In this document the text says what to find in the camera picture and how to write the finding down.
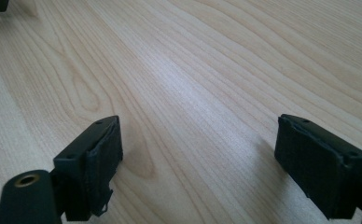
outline table surface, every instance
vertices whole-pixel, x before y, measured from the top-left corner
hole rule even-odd
[[[0,13],[0,194],[119,115],[124,161],[90,223],[329,223],[273,157],[281,114],[362,148],[362,0],[11,0]]]

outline wood grain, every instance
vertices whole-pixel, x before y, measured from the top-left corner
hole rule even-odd
[[[90,223],[328,223],[273,158],[283,113],[362,148],[362,0],[11,0],[0,14],[0,193],[117,114],[125,157]]]

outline clamp jaw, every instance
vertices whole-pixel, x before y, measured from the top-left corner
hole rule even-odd
[[[328,218],[362,210],[362,150],[315,123],[279,118],[274,157]]]
[[[0,200],[0,224],[87,221],[107,209],[109,182],[123,159],[119,117],[97,120],[54,158],[55,168],[11,178]]]

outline wooden table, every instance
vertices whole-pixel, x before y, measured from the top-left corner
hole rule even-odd
[[[0,194],[116,114],[124,161],[90,223],[329,223],[273,157],[283,113],[362,148],[362,0],[10,0],[0,14]]]

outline screw hole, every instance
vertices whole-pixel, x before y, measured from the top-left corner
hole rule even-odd
[[[39,175],[22,176],[15,182],[15,187],[24,188],[24,187],[30,186],[30,185],[34,184],[36,181],[38,181],[38,179],[39,179]]]

